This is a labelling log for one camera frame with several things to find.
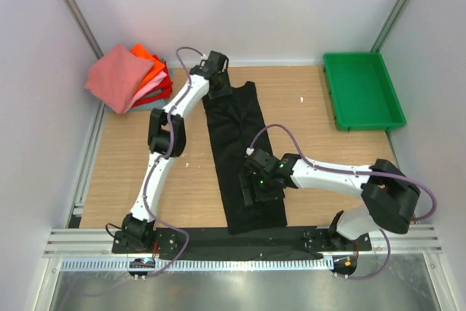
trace white wall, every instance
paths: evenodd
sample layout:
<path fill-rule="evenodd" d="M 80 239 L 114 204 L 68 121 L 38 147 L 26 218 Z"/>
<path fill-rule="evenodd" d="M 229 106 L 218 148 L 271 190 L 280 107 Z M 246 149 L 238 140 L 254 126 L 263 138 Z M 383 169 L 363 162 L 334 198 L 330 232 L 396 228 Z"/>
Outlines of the white wall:
<path fill-rule="evenodd" d="M 233 64 L 313 63 L 369 50 L 395 0 L 76 0 L 104 52 L 143 42 L 172 61 L 192 45 Z"/>
<path fill-rule="evenodd" d="M 466 0 L 411 0 L 382 50 L 408 120 L 391 134 L 395 153 L 401 168 L 438 196 L 433 223 L 460 286 L 466 285 L 465 23 Z M 422 199 L 425 212 L 430 203 Z"/>
<path fill-rule="evenodd" d="M 21 311 L 69 213 L 97 108 L 83 88 L 95 56 L 62 0 L 0 0 L 0 23 L 0 309 Z"/>

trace cable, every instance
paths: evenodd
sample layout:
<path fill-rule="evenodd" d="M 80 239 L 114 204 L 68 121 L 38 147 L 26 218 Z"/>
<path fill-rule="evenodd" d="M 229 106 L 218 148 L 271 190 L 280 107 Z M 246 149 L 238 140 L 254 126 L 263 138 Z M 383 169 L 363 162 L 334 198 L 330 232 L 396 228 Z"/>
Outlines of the cable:
<path fill-rule="evenodd" d="M 259 136 L 262 135 L 263 132 L 265 132 L 267 129 L 269 129 L 271 127 L 279 127 L 281 129 L 283 129 L 290 136 L 292 142 L 294 143 L 294 146 L 296 147 L 296 151 L 298 151 L 298 153 L 299 153 L 299 156 L 303 159 L 303 161 L 306 164 L 308 164 L 311 168 L 313 168 L 315 170 L 323 170 L 323 171 L 327 171 L 329 173 L 346 174 L 346 175 L 354 175 L 354 176 L 379 176 L 379 177 L 383 177 L 383 178 L 394 178 L 395 180 L 401 180 L 401 181 L 409 182 L 410 184 L 413 184 L 413 185 L 418 186 L 419 188 L 423 189 L 429 195 L 430 199 L 432 200 L 432 207 L 426 214 L 420 216 L 419 218 L 414 218 L 414 220 L 428 219 L 437 210 L 437 198 L 435 197 L 433 192 L 427 186 L 425 186 L 423 183 L 421 183 L 421 182 L 419 182 L 417 180 L 414 180 L 412 178 L 407 178 L 407 177 L 402 176 L 402 175 L 382 173 L 382 172 L 379 172 L 379 171 L 341 170 L 341 169 L 328 168 L 328 167 L 323 167 L 322 165 L 314 164 L 308 158 L 306 158 L 306 156 L 304 156 L 303 151 L 301 150 L 301 147 L 299 147 L 299 145 L 298 145 L 298 141 L 294 137 L 293 133 L 285 125 L 274 123 L 274 124 L 270 124 L 270 125 L 267 125 L 266 127 L 262 128 L 262 130 L 259 131 L 256 136 L 254 136 L 254 139 L 250 143 L 249 147 L 251 149 L 253 149 L 254 144 L 256 143 Z"/>
<path fill-rule="evenodd" d="M 113 225 L 113 224 L 111 224 L 111 223 L 105 224 L 105 230 L 107 231 L 108 235 L 109 235 L 110 237 L 112 237 L 113 239 L 115 239 L 115 235 L 114 235 L 113 233 L 111 233 L 110 230 L 108 229 L 109 226 L 112 226 L 112 227 L 114 227 L 115 229 L 119 229 L 119 230 L 121 230 L 122 228 L 121 228 L 121 227 L 118 227 L 117 225 Z"/>
<path fill-rule="evenodd" d="M 174 144 L 175 144 L 175 135 L 173 133 L 173 124 L 172 124 L 171 114 L 176 110 L 176 107 L 178 106 L 178 104 L 189 94 L 189 91 L 191 89 L 191 75 L 189 74 L 188 68 L 184 64 L 183 60 L 181 59 L 181 56 L 180 56 L 180 51 L 181 50 L 191 50 L 191 51 L 194 51 L 194 52 L 196 52 L 196 53 L 198 53 L 199 55 L 202 56 L 202 53 L 199 50 L 194 49 L 193 47 L 179 47 L 175 52 L 178 61 L 180 61 L 181 67 L 183 67 L 183 70 L 186 73 L 188 85 L 187 85 L 186 91 L 183 93 L 183 95 L 177 101 L 175 101 L 173 103 L 173 106 L 167 112 L 167 123 L 168 123 L 168 127 L 170 128 L 170 143 L 168 145 L 167 152 L 165 152 L 165 154 L 163 156 L 159 155 L 154 160 L 154 164 L 152 165 L 151 170 L 149 171 L 149 174 L 147 175 L 146 180 L 144 181 L 144 185 L 143 185 L 143 203 L 144 203 L 144 207 L 146 208 L 147 213 L 149 213 L 150 217 L 152 217 L 156 222 L 161 223 L 165 227 L 168 227 L 169 229 L 172 229 L 173 231 L 180 232 L 181 234 L 183 234 L 186 237 L 186 239 L 185 239 L 184 244 L 181 247 L 180 251 L 177 252 L 177 254 L 173 257 L 173 259 L 170 262 L 168 262 L 161 269 L 159 269 L 157 271 L 154 271 L 154 272 L 151 272 L 151 273 L 148 273 L 146 278 L 151 278 L 151 277 L 158 276 L 162 272 L 164 272 L 168 267 L 173 265 L 175 263 L 175 261 L 177 261 L 180 258 L 180 256 L 184 253 L 184 251 L 186 250 L 186 248 L 187 248 L 187 246 L 189 244 L 189 233 L 188 232 L 186 232 L 183 229 L 179 229 L 177 227 L 174 227 L 174 226 L 170 225 L 169 223 L 164 222 L 163 220 L 160 220 L 159 218 L 157 218 L 155 216 L 155 214 L 152 213 L 151 208 L 150 208 L 149 204 L 147 203 L 147 187 L 149 185 L 149 180 L 150 180 L 152 174 L 154 173 L 155 168 L 159 164 L 160 160 L 162 158 L 168 159 L 170 157 L 170 155 L 172 153 L 172 150 L 173 150 L 173 147 L 174 147 Z"/>
<path fill-rule="evenodd" d="M 374 278 L 374 277 L 377 277 L 378 275 L 380 275 L 388 267 L 390 259 L 392 258 L 392 247 L 390 246 L 390 241 L 388 240 L 387 234 L 384 232 L 383 229 L 381 229 L 380 232 L 382 233 L 382 236 L 384 236 L 385 242 L 387 244 L 387 258 L 385 258 L 385 261 L 384 261 L 383 265 L 380 266 L 380 269 L 378 269 L 374 273 L 371 273 L 370 275 L 362 276 L 362 277 L 343 275 L 343 274 L 338 273 L 338 272 L 335 272 L 333 275 L 344 278 L 345 280 L 369 280 L 371 278 Z"/>
<path fill-rule="evenodd" d="M 355 247 L 355 259 L 358 260 L 359 259 L 359 246 L 358 246 L 357 240 L 355 240 L 353 245 Z"/>

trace wooden surface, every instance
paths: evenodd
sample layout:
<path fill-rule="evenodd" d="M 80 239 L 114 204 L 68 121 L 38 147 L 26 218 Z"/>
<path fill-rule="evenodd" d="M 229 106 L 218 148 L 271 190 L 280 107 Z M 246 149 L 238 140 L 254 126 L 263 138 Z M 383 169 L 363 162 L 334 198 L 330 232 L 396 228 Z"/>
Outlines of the wooden surface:
<path fill-rule="evenodd" d="M 229 73 L 234 87 L 248 80 L 256 83 L 266 125 L 290 128 L 308 157 L 348 165 L 370 165 L 377 157 L 393 160 L 384 132 L 336 130 L 322 67 L 244 67 L 230 68 Z M 186 77 L 176 70 L 172 78 L 177 92 Z M 225 227 L 201 103 L 185 123 L 186 148 L 167 178 L 158 216 L 178 227 Z M 149 112 L 106 115 L 80 227 L 122 223 L 146 172 L 148 124 Z M 282 130 L 272 128 L 269 137 L 276 157 L 295 152 Z M 350 196 L 317 189 L 287 189 L 285 195 L 290 226 L 330 224 L 336 212 L 360 204 Z"/>

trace plastic tray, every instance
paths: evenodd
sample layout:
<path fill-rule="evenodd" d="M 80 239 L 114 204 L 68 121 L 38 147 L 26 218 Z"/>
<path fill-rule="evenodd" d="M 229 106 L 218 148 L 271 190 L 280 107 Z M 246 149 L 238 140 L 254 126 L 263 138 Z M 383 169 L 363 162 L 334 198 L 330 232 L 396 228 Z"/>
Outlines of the plastic tray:
<path fill-rule="evenodd" d="M 378 52 L 328 53 L 323 60 L 338 130 L 392 130 L 406 124 Z"/>

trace pink towel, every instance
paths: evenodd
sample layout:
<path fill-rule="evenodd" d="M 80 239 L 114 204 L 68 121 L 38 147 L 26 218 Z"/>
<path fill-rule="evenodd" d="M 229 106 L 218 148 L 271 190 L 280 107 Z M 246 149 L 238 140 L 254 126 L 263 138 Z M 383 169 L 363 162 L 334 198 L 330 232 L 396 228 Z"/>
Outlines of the pink towel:
<path fill-rule="evenodd" d="M 140 81 L 153 65 L 154 62 L 137 58 L 119 44 L 89 69 L 86 89 L 116 113 L 125 113 Z"/>
<path fill-rule="evenodd" d="M 154 89 L 160 82 L 167 76 L 167 74 L 162 71 L 159 74 L 157 74 L 152 80 L 144 85 L 134 96 L 131 102 L 126 106 L 125 112 L 126 113 L 129 111 L 131 107 L 133 107 L 134 102 L 142 98 L 146 93 L 150 92 L 152 89 Z"/>

